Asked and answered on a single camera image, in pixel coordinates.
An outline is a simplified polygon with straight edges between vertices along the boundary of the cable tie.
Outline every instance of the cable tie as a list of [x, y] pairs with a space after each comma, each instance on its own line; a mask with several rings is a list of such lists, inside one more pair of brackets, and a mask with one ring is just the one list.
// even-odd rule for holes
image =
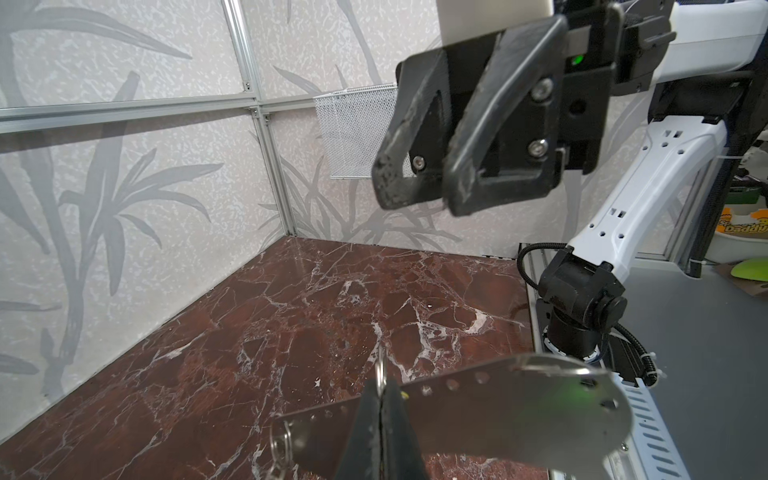
[[651, 370], [650, 372], [646, 372], [646, 374], [647, 375], [655, 375], [655, 376], [657, 376], [660, 379], [666, 379], [667, 378], [667, 374], [664, 373], [661, 369]]

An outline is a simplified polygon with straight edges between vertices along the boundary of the perforated metal plate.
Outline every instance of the perforated metal plate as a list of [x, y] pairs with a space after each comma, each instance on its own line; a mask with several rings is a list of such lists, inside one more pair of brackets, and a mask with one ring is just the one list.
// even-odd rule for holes
[[[371, 177], [396, 101], [395, 84], [347, 88], [315, 97], [331, 178]], [[412, 177], [410, 159], [403, 160], [403, 174]]]
[[[465, 453], [607, 480], [603, 457], [627, 438], [631, 411], [607, 370], [551, 354], [520, 354], [405, 384], [422, 453]], [[332, 478], [359, 397], [282, 415], [274, 435], [292, 460]]]

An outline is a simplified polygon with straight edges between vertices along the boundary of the bamboo leaf pattern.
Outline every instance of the bamboo leaf pattern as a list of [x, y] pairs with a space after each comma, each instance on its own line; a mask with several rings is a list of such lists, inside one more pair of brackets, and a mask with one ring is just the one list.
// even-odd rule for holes
[[19, 225], [25, 232], [32, 237], [40, 246], [40, 250], [48, 255], [51, 250], [48, 249], [48, 242], [40, 234], [40, 230], [32, 223], [27, 210], [24, 208], [22, 200], [18, 197], [16, 190], [11, 185], [5, 172], [0, 168], [0, 212], [8, 217], [13, 223]]
[[[0, 69], [0, 78], [3, 78], [2, 70]], [[132, 100], [138, 82], [138, 74], [131, 72], [114, 96], [114, 100]], [[52, 402], [64, 395], [61, 377], [66, 366], [74, 362], [85, 315], [84, 288], [101, 240], [103, 239], [106, 249], [111, 295], [119, 289], [126, 257], [126, 239], [121, 218], [131, 222], [140, 232], [152, 238], [162, 248], [160, 237], [149, 223], [123, 210], [138, 202], [169, 200], [197, 209], [210, 221], [205, 206], [199, 200], [181, 192], [163, 190], [162, 187], [170, 187], [211, 174], [219, 170], [223, 164], [184, 165], [146, 175], [147, 169], [157, 156], [157, 150], [152, 149], [131, 165], [128, 173], [120, 181], [123, 136], [126, 134], [126, 128], [125, 121], [102, 125], [101, 139], [96, 145], [94, 156], [88, 166], [83, 191], [65, 190], [58, 197], [54, 194], [54, 165], [50, 150], [34, 147], [45, 145], [47, 143], [45, 137], [40, 132], [31, 132], [19, 137], [21, 166], [29, 177], [32, 192], [45, 216], [51, 242], [55, 247], [67, 287], [67, 325], [58, 351], [55, 351], [55, 341], [47, 329], [41, 331], [40, 338], [40, 353], [48, 364], [43, 378], [43, 393]], [[79, 260], [75, 259], [67, 230], [58, 211], [63, 205], [74, 205], [78, 209], [81, 237]], [[16, 310], [24, 307], [10, 303], [3, 303], [1, 306], [8, 309], [13, 307]], [[31, 310], [34, 307], [26, 306], [25, 308]], [[9, 360], [7, 366], [15, 372], [24, 371], [30, 374], [32, 372], [29, 365], [15, 360]]]
[[53, 303], [51, 305], [38, 305], [36, 303], [0, 300], [0, 312], [50, 312], [60, 308], [60, 303]]
[[346, 89], [349, 87], [349, 84], [346, 83], [346, 78], [344, 78], [344, 75], [341, 73], [341, 69], [338, 65], [334, 65], [336, 67], [336, 73], [339, 74], [339, 82], [341, 83], [341, 88]]
[[40, 373], [38, 367], [26, 360], [0, 353], [0, 373], [15, 373], [16, 375], [35, 375]]
[[274, 65], [272, 65], [272, 67], [277, 71], [277, 73], [282, 75], [283, 78], [296, 85], [298, 88], [301, 88], [306, 93], [310, 95], [319, 95], [323, 93], [323, 91], [321, 91], [317, 85], [307, 80], [306, 78], [303, 78], [293, 72], [283, 70], [282, 68], [278, 68]]
[[0, 5], [0, 90], [8, 105], [24, 107], [27, 102], [18, 86], [13, 68], [11, 34], [23, 30], [62, 30], [90, 33], [176, 58], [191, 59], [188, 53], [166, 45], [110, 17], [78, 7], [37, 7], [40, 0], [14, 0]]
[[429, 42], [429, 45], [427, 45], [425, 50], [432, 50], [433, 48], [437, 48], [440, 45], [442, 45], [442, 37], [440, 34], [437, 34], [437, 36], [431, 42]]
[[272, 230], [267, 234], [266, 238], [261, 243], [260, 250], [264, 250], [265, 248], [267, 248], [267, 246], [272, 244], [272, 242], [277, 240], [277, 238], [281, 237], [282, 235], [283, 235], [283, 225], [279, 223], [274, 230]]
[[357, 42], [360, 44], [362, 56], [366, 58], [368, 75], [371, 77], [371, 81], [375, 85], [384, 83], [382, 81], [381, 75], [379, 75], [379, 69], [376, 67], [376, 62], [373, 60], [371, 48], [368, 46], [365, 35], [362, 34], [360, 23], [358, 23], [357, 17], [355, 16], [355, 11], [352, 8], [352, 2], [350, 0], [336, 0], [336, 4], [339, 5], [339, 8], [341, 8], [341, 11], [346, 16], [346, 19], [349, 21], [349, 26], [352, 27], [355, 38], [357, 38]]
[[250, 130], [248, 130], [248, 133], [250, 134], [251, 137], [253, 137], [253, 139], [256, 141], [256, 143], [259, 145], [259, 147], [261, 147], [261, 140], [259, 140], [259, 136], [254, 134]]
[[[60, 303], [53, 305], [37, 305], [35, 303], [12, 302], [0, 300], [0, 312], [50, 312], [61, 308]], [[34, 364], [18, 357], [0, 353], [0, 373], [15, 375], [36, 375], [40, 370]]]
[[137, 204], [139, 202], [144, 202], [148, 200], [169, 200], [172, 202], [178, 202], [180, 204], [188, 205], [195, 210], [199, 211], [201, 214], [203, 214], [210, 222], [210, 217], [208, 216], [208, 210], [205, 209], [205, 206], [200, 203], [197, 199], [190, 197], [187, 194], [182, 194], [180, 192], [170, 192], [168, 190], [143, 190], [141, 192], [138, 192], [137, 194], [131, 195], [128, 199], [126, 199], [125, 202], [121, 204], [121, 207], [125, 208], [133, 204]]
[[192, 57], [149, 35], [124, 25], [109, 15], [77, 7], [48, 7], [32, 12], [18, 25], [19, 30], [67, 30], [92, 33], [173, 57]]
[[72, 190], [64, 190], [61, 195], [58, 196], [58, 206], [61, 205], [77, 205], [80, 206], [83, 203], [83, 195]]
[[[440, 244], [434, 237], [445, 238], [453, 242], [461, 242], [462, 239], [456, 235], [438, 230], [435, 228], [433, 215], [441, 212], [442, 207], [429, 207], [426, 205], [415, 205], [409, 208], [402, 208], [394, 211], [374, 210], [367, 220], [359, 222], [356, 218], [356, 200], [359, 180], [350, 180], [347, 190], [347, 218], [336, 209], [333, 203], [320, 191], [319, 179], [322, 175], [322, 166], [325, 157], [321, 157], [315, 165], [312, 181], [309, 181], [304, 175], [294, 167], [285, 158], [280, 158], [280, 164], [286, 171], [285, 181], [290, 196], [290, 205], [293, 209], [293, 219], [296, 222], [296, 229], [304, 236], [310, 238], [323, 238], [326, 240], [340, 240], [349, 242], [362, 235], [363, 243], [378, 244], [386, 233], [398, 233], [405, 237], [415, 248], [423, 248], [429, 245], [438, 251], [443, 251]], [[297, 184], [301, 185], [304, 194], [300, 192]], [[274, 204], [261, 204], [265, 210], [274, 211]], [[319, 212], [319, 218], [313, 217], [313, 212]], [[278, 218], [278, 215], [272, 216], [261, 227], [265, 227], [269, 222]], [[393, 220], [403, 218], [409, 222], [409, 226], [403, 227]], [[334, 234], [333, 224], [338, 226], [340, 235]]]
[[137, 229], [139, 229], [140, 232], [142, 232], [147, 237], [150, 237], [154, 242], [157, 244], [158, 247], [160, 247], [160, 250], [163, 249], [163, 242], [160, 240], [160, 237], [155, 233], [154, 229], [149, 226], [149, 224], [145, 221], [143, 221], [139, 217], [134, 217], [130, 214], [120, 214], [121, 217], [123, 217], [125, 220], [130, 221], [133, 225], [136, 226]]
[[117, 218], [108, 218], [105, 221], [104, 243], [107, 247], [107, 270], [109, 271], [109, 294], [118, 292], [120, 280], [123, 276], [123, 264], [125, 262], [125, 233], [123, 224]]

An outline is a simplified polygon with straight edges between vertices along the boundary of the white mesh basket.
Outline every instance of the white mesh basket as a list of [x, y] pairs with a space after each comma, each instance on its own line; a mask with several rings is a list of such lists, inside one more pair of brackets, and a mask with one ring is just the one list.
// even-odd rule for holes
[[[371, 177], [396, 100], [396, 84], [347, 88], [315, 97], [331, 178]], [[413, 176], [410, 160], [403, 160], [404, 175]]]

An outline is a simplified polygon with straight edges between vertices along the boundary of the red marble surface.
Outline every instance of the red marble surface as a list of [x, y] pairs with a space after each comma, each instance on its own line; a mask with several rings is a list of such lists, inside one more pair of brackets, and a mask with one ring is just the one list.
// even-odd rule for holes
[[[531, 351], [514, 263], [283, 238], [0, 445], [0, 478], [264, 478], [271, 419], [358, 394], [379, 342], [400, 380]], [[435, 480], [547, 478], [426, 460]]]

